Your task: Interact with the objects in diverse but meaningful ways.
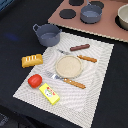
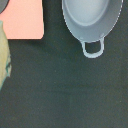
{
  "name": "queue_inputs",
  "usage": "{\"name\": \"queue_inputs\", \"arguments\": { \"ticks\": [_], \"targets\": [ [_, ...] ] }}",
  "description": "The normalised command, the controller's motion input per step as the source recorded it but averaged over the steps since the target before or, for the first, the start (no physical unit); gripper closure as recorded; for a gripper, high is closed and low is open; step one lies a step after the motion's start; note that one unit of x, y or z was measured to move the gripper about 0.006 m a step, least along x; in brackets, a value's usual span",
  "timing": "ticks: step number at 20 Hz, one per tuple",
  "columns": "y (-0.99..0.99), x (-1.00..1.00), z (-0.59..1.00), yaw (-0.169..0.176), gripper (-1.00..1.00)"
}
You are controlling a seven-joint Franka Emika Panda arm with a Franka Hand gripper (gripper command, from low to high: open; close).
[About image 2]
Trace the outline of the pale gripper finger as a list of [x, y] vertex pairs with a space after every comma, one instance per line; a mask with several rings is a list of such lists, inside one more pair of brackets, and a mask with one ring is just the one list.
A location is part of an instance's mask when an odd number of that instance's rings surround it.
[[0, 89], [4, 81], [11, 75], [11, 54], [7, 37], [3, 29], [3, 22], [0, 21]]

